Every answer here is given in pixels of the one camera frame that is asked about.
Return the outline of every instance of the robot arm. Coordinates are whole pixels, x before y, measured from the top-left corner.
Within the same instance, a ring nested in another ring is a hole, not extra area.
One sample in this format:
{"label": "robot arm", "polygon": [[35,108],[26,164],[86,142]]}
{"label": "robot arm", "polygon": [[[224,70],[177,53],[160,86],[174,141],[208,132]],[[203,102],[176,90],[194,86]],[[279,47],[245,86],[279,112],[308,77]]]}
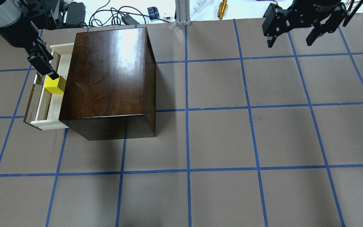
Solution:
{"label": "robot arm", "polygon": [[288,9],[271,3],[264,14],[265,20],[262,24],[264,36],[268,38],[268,47],[271,48],[281,34],[304,27],[313,27],[306,38],[307,45],[311,46],[324,33],[334,33],[343,20],[343,26],[347,26],[362,4],[363,0],[360,0],[349,14],[340,0],[294,0]]}
{"label": "robot arm", "polygon": [[21,8],[13,0],[0,0],[0,35],[11,46],[24,48],[29,55],[27,60],[39,73],[57,79],[59,75],[49,63],[53,56],[47,51],[38,28],[24,7],[27,5]]}

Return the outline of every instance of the power adapter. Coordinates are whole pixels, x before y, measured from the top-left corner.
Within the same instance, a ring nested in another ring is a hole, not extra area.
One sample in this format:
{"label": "power adapter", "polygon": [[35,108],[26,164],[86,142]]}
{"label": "power adapter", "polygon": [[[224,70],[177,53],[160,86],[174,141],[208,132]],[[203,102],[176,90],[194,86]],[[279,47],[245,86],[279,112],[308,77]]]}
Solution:
{"label": "power adapter", "polygon": [[78,25],[85,22],[85,5],[83,3],[71,3],[67,5],[65,23]]}
{"label": "power adapter", "polygon": [[130,16],[130,14],[125,14],[124,16],[121,16],[121,20],[125,25],[136,25],[140,24],[138,21],[136,21],[134,18]]}

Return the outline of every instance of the metal post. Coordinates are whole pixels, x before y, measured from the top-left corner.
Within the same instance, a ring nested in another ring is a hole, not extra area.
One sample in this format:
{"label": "metal post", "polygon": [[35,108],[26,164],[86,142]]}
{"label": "metal post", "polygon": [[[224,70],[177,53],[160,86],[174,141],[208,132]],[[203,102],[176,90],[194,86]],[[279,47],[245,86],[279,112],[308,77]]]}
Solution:
{"label": "metal post", "polygon": [[176,0],[176,24],[190,25],[190,0]]}

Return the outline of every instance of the white cable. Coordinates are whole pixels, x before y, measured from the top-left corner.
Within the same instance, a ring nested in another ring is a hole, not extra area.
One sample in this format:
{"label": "white cable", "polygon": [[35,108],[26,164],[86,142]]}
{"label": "white cable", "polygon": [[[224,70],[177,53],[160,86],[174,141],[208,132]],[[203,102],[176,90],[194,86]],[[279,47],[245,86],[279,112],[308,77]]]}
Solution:
{"label": "white cable", "polygon": [[197,0],[196,4],[194,4],[193,7],[193,13],[190,14],[190,16],[193,16],[195,13],[197,13],[197,11],[200,10],[200,8],[203,6],[203,4],[205,4],[206,0]]}

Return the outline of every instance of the blue tape grid line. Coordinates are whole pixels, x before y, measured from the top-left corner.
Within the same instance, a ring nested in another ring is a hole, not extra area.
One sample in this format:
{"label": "blue tape grid line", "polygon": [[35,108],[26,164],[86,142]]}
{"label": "blue tape grid line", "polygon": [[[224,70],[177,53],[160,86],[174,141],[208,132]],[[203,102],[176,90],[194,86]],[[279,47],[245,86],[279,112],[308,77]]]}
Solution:
{"label": "blue tape grid line", "polygon": [[18,101],[16,102],[16,107],[15,107],[15,110],[13,112],[13,115],[12,115],[12,118],[11,118],[11,121],[10,121],[10,124],[9,124],[8,132],[6,133],[6,138],[5,138],[5,141],[4,141],[4,145],[3,145],[2,150],[1,150],[1,153],[0,153],[0,164],[1,164],[1,160],[2,160],[3,155],[4,155],[4,151],[5,151],[5,148],[6,148],[6,143],[8,142],[8,138],[9,138],[10,131],[12,129],[13,122],[14,122],[15,117],[16,117],[16,113],[17,113],[18,108],[19,108],[19,103],[20,103],[20,100],[22,98],[23,91],[25,89],[25,85],[26,85],[27,79],[28,79],[29,74],[30,74],[31,67],[32,67],[32,65],[29,66],[29,69],[27,71],[25,80],[24,80],[23,85],[22,85],[22,90],[20,91],[19,98],[18,98]]}
{"label": "blue tape grid line", "polygon": [[125,150],[127,147],[127,139],[123,142],[123,155],[121,157],[121,171],[120,171],[120,182],[118,184],[118,198],[117,198],[117,214],[116,214],[116,227],[120,223],[120,208],[121,208],[121,194],[123,192],[123,178],[124,178],[124,162],[125,162]]}
{"label": "blue tape grid line", "polygon": [[190,133],[189,133],[189,108],[188,108],[188,40],[187,40],[187,25],[184,26],[184,73],[186,86],[186,157],[187,157],[187,205],[188,205],[188,226],[192,227],[191,218],[191,180],[190,180]]}
{"label": "blue tape grid line", "polygon": [[[350,53],[351,55],[363,55],[361,53]],[[318,54],[318,55],[297,55],[296,57],[315,57],[315,56],[348,56],[349,53],[337,53],[337,54]],[[295,57],[294,55],[283,55],[283,56],[255,56],[255,57],[242,57],[243,60],[249,59],[273,59],[273,58],[290,58]],[[157,64],[169,64],[169,63],[183,63],[183,62],[204,62],[204,61],[234,61],[240,60],[241,58],[220,58],[220,59],[196,59],[196,60],[180,60],[180,61],[159,61]]]}
{"label": "blue tape grid line", "polygon": [[[298,169],[324,169],[324,168],[361,168],[363,164],[335,164],[316,166],[263,166],[262,171],[268,170],[298,170]],[[221,172],[221,171],[258,171],[257,167],[233,167],[233,168],[190,168],[190,169],[164,169],[147,171],[106,171],[106,172],[61,172],[59,176],[92,176],[92,175],[121,175],[121,174],[155,174],[169,172]],[[14,173],[0,174],[0,177],[51,177],[56,173]]]}
{"label": "blue tape grid line", "polygon": [[60,167],[61,167],[61,161],[62,161],[62,154],[64,153],[64,148],[65,148],[65,142],[66,142],[66,136],[68,134],[68,128],[65,129],[64,132],[64,138],[62,139],[62,145],[61,145],[61,151],[60,151],[60,157],[58,159],[58,164],[57,164],[57,170],[55,172],[54,176],[54,184],[53,184],[53,188],[51,191],[51,197],[50,197],[50,202],[49,202],[49,209],[47,210],[47,218],[46,218],[46,225],[45,227],[49,226],[49,221],[50,221],[50,214],[51,214],[51,208],[53,206],[53,201],[54,201],[54,195],[55,195],[55,191],[56,191],[56,187],[57,187],[57,181],[58,181],[58,176],[59,176],[59,172],[60,172]]}
{"label": "blue tape grid line", "polygon": [[312,115],[312,118],[313,118],[314,128],[316,129],[317,138],[319,139],[320,149],[321,149],[321,153],[322,153],[323,159],[324,159],[324,165],[326,167],[327,175],[329,177],[330,186],[331,186],[331,190],[333,192],[333,197],[334,197],[334,201],[336,203],[337,212],[338,212],[338,216],[340,218],[341,226],[345,227],[343,214],[341,213],[341,208],[340,208],[340,204],[338,202],[336,189],[335,189],[334,183],[333,183],[333,178],[331,176],[331,172],[330,172],[329,164],[328,164],[328,161],[327,161],[326,153],[324,151],[323,142],[321,140],[319,127],[317,126],[316,117],[314,116],[313,106],[312,106],[312,103],[311,103],[311,100],[310,100],[310,97],[309,97],[308,90],[306,88],[305,80],[304,80],[304,77],[303,77],[303,74],[302,74],[301,65],[299,64],[299,61],[298,61],[297,53],[295,51],[294,43],[292,42],[291,34],[289,32],[288,32],[288,38],[289,38],[289,42],[291,43],[292,51],[294,52],[295,61],[297,62],[299,75],[301,76],[301,81],[302,81],[303,88],[304,88],[304,91],[305,91],[305,94],[306,94],[306,99],[308,101],[309,109],[310,109],[310,112],[311,112],[311,115]]}
{"label": "blue tape grid line", "polygon": [[[314,117],[314,113],[313,113],[313,108],[312,106],[335,106],[335,105],[363,105],[363,102],[349,102],[349,103],[320,103],[320,104],[312,104],[310,102],[310,98],[308,97],[308,93],[307,93],[307,89],[306,89],[306,85],[304,83],[304,79],[303,79],[303,75],[301,73],[301,69],[300,69],[300,65],[298,62],[298,58],[299,57],[309,57],[309,56],[340,56],[340,55],[348,55],[350,56],[353,65],[357,71],[357,74],[362,82],[363,85],[363,79],[362,76],[359,72],[359,69],[357,68],[357,65],[353,59],[353,55],[363,55],[363,53],[351,53],[350,49],[347,45],[347,42],[345,40],[345,37],[341,31],[341,29],[339,28],[339,31],[341,33],[341,36],[344,40],[344,43],[346,45],[346,48],[348,50],[348,53],[339,53],[339,54],[321,54],[321,55],[296,55],[296,52],[294,50],[294,46],[291,40],[291,35],[288,34],[288,37],[290,39],[291,42],[291,46],[293,48],[294,51],[294,55],[288,55],[288,56],[260,56],[260,57],[242,57],[242,51],[241,51],[241,47],[240,47],[240,41],[239,41],[239,35],[238,35],[238,29],[236,26],[236,21],[233,20],[234,26],[235,26],[235,32],[236,32],[236,38],[238,41],[238,48],[239,48],[239,58],[227,58],[227,59],[202,59],[202,60],[188,60],[187,57],[187,26],[185,26],[185,60],[183,61],[163,61],[163,62],[157,62],[157,64],[161,64],[161,63],[185,63],[185,70],[186,70],[186,109],[164,109],[164,110],[157,110],[157,112],[186,112],[186,142],[187,142],[187,169],[169,169],[169,170],[152,170],[152,171],[124,171],[124,161],[125,161],[125,147],[126,147],[126,140],[124,140],[124,145],[123,145],[123,158],[122,158],[122,164],[121,164],[121,171],[111,171],[111,172],[68,172],[68,173],[59,173],[59,168],[61,166],[61,160],[62,160],[62,154],[64,151],[64,146],[65,146],[65,141],[66,141],[66,136],[67,136],[67,132],[68,129],[65,130],[65,135],[63,138],[63,142],[62,142],[62,149],[61,149],[61,153],[60,153],[60,157],[59,157],[59,163],[57,165],[57,171],[56,173],[30,173],[30,174],[0,174],[0,177],[36,177],[36,176],[55,176],[55,181],[53,184],[53,189],[52,189],[52,195],[50,198],[50,203],[49,203],[49,210],[48,210],[48,215],[47,215],[47,219],[46,219],[46,226],[49,225],[49,216],[51,213],[51,208],[52,208],[52,203],[54,200],[54,194],[55,194],[55,188],[56,188],[56,183],[58,180],[58,176],[82,176],[82,175],[108,175],[108,174],[119,174],[120,175],[120,184],[119,184],[119,193],[118,193],[118,205],[117,205],[117,217],[116,217],[116,226],[118,226],[118,221],[119,221],[119,215],[120,215],[120,206],[121,206],[121,192],[122,192],[122,179],[123,179],[123,175],[124,174],[150,174],[150,173],[165,173],[165,172],[186,172],[187,173],[187,190],[188,190],[188,215],[189,215],[189,227],[192,226],[192,221],[191,221],[191,185],[190,185],[190,172],[213,172],[213,171],[258,171],[258,180],[259,180],[259,187],[260,187],[260,192],[261,192],[261,200],[262,200],[262,208],[263,208],[263,215],[264,215],[264,219],[265,219],[265,226],[268,226],[268,221],[267,221],[267,214],[266,214],[266,209],[265,209],[265,202],[264,202],[264,195],[263,195],[263,190],[262,190],[262,182],[261,182],[261,170],[292,170],[292,169],[315,169],[315,168],[326,168],[328,175],[329,175],[329,180],[330,180],[330,184],[333,190],[333,194],[334,194],[334,200],[336,202],[337,205],[337,210],[339,212],[339,216],[340,216],[340,220],[342,223],[342,226],[345,226],[344,224],[344,220],[341,214],[341,210],[339,207],[339,203],[338,203],[338,199],[337,199],[337,195],[334,189],[334,184],[332,182],[332,178],[331,178],[331,174],[330,174],[330,168],[357,168],[357,167],[363,167],[363,164],[338,164],[338,165],[329,165],[327,163],[327,158],[326,155],[324,153],[324,148],[323,148],[323,144],[321,142],[321,137],[320,137],[320,133],[317,127],[317,122],[316,119]],[[305,92],[307,94],[307,98],[308,98],[308,104],[297,104],[297,105],[262,105],[262,106],[250,106],[250,101],[249,101],[249,97],[248,97],[248,91],[247,91],[247,86],[246,86],[246,80],[245,80],[245,69],[243,66],[243,60],[247,60],[247,59],[271,59],[271,58],[289,58],[289,57],[294,57],[297,61],[297,66],[298,66],[298,70],[300,72],[301,75],[301,79],[302,79],[302,83],[304,85],[304,89]],[[188,63],[189,62],[205,62],[205,61],[233,61],[233,60],[240,60],[241,61],[241,67],[242,67],[242,76],[243,76],[243,80],[244,80],[244,87],[245,87],[245,92],[246,92],[246,101],[248,103],[248,106],[246,107],[224,107],[224,108],[193,108],[193,109],[189,109],[188,108]],[[0,116],[0,119],[11,119],[11,123],[4,141],[4,145],[3,145],[3,149],[1,151],[0,154],[0,162],[2,160],[3,157],[3,153],[4,153],[4,149],[6,147],[6,143],[9,139],[9,135],[10,135],[10,131],[12,129],[12,125],[14,122],[14,119],[16,118],[24,118],[24,116],[16,116],[16,112],[17,109],[19,107],[19,103],[24,91],[24,87],[26,85],[26,81],[28,79],[29,76],[29,72],[33,71],[35,69],[31,68],[31,66],[29,66],[28,69],[3,69],[0,70],[0,72],[14,72],[14,71],[27,71],[27,75],[26,75],[26,79],[23,83],[22,86],[22,90],[18,99],[18,102],[16,104],[16,108],[14,111],[14,115],[11,116]],[[314,120],[314,124],[315,124],[315,128],[317,131],[317,135],[321,144],[321,148],[322,148],[322,153],[324,156],[324,160],[325,160],[325,165],[319,165],[319,166],[270,166],[270,167],[261,167],[259,164],[259,160],[258,160],[258,152],[257,152],[257,148],[256,148],[256,142],[255,142],[255,133],[254,133],[254,127],[253,127],[253,122],[252,122],[252,116],[251,116],[251,109],[253,108],[288,108],[288,107],[305,107],[305,106],[309,106],[311,109],[311,113],[312,113],[312,117]],[[250,119],[250,124],[251,124],[251,131],[252,131],[252,139],[253,139],[253,143],[254,143],[254,147],[255,147],[255,156],[256,156],[256,167],[242,167],[242,168],[198,168],[198,169],[191,169],[190,168],[190,146],[189,146],[189,131],[188,131],[188,119],[189,119],[189,111],[201,111],[201,110],[220,110],[220,109],[248,109],[249,111],[249,119]]]}
{"label": "blue tape grid line", "polygon": [[260,167],[260,161],[258,159],[256,135],[255,135],[255,129],[254,129],[254,125],[253,125],[253,118],[252,118],[252,111],[251,111],[252,108],[251,108],[251,105],[250,105],[249,94],[248,94],[248,90],[247,90],[245,66],[243,65],[242,49],[241,49],[241,46],[240,46],[239,32],[238,32],[238,27],[236,25],[236,20],[235,19],[233,19],[233,25],[235,26],[236,40],[238,42],[240,66],[242,68],[243,85],[244,85],[244,88],[245,88],[247,109],[248,109],[248,112],[249,112],[249,121],[250,121],[250,128],[251,128],[251,134],[252,134],[252,139],[253,139],[253,147],[254,147],[254,151],[255,151],[257,177],[258,177],[258,185],[259,185],[259,190],[260,190],[261,206],[262,206],[262,213],[263,213],[263,218],[264,218],[264,225],[265,225],[265,227],[268,227],[267,210],[265,208],[264,191],[263,191],[263,188],[262,188],[262,180],[261,180],[261,167]]}
{"label": "blue tape grid line", "polygon": [[[338,105],[363,105],[363,102],[345,102],[345,103],[312,103],[312,106],[338,106]],[[250,106],[251,109],[258,108],[292,108],[292,107],[308,107],[308,104],[292,104],[292,105],[258,105]],[[225,110],[225,109],[247,109],[247,106],[232,107],[213,107],[213,108],[191,108],[188,111],[205,111],[205,110]],[[158,109],[157,113],[165,112],[185,112],[186,109]],[[24,118],[25,116],[15,116],[15,118]],[[10,119],[11,116],[0,116],[0,119]]]}
{"label": "blue tape grid line", "polygon": [[341,30],[341,28],[339,27],[338,30],[340,31],[340,34],[341,34],[341,37],[343,38],[343,41],[344,41],[344,44],[345,44],[345,47],[347,48],[347,51],[348,51],[348,54],[351,58],[351,61],[353,62],[353,65],[354,65],[354,68],[355,70],[357,71],[357,74],[358,74],[358,77],[359,77],[359,80],[360,82],[362,83],[362,86],[363,86],[363,79],[362,79],[362,75],[361,73],[359,72],[359,69],[358,69],[358,66],[357,64],[355,63],[355,60],[354,60],[354,57],[350,51],[350,47],[348,46],[347,44],[347,41],[345,40],[345,37],[344,37],[344,34],[343,34],[343,31]]}

